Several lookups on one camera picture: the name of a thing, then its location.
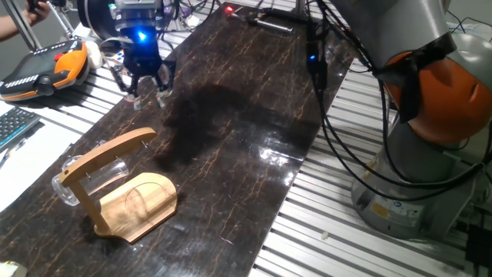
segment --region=black strap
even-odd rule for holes
[[[400,61],[374,70],[374,77],[387,84],[402,88],[400,97],[401,123],[406,123],[418,115],[422,101],[420,70],[433,62],[446,58],[447,54],[456,49],[451,33],[448,32],[424,47],[412,51]]]

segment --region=orange device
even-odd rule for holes
[[[32,52],[0,82],[0,100],[15,102],[70,85],[80,85],[89,70],[84,42],[70,40]]]

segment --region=blue led light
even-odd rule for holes
[[[140,38],[140,41],[143,42],[147,38],[147,35],[143,32],[138,32],[138,37]]]

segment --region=person's hand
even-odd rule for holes
[[[38,6],[39,8],[35,9],[36,13],[28,12],[30,8],[29,2],[28,1],[25,2],[25,11],[23,12],[24,12],[24,16],[28,19],[28,23],[30,24],[30,26],[34,26],[48,17],[50,11],[48,4],[44,2],[38,2]]]

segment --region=keyboard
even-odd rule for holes
[[[0,116],[0,152],[21,138],[38,121],[38,115],[17,107]]]

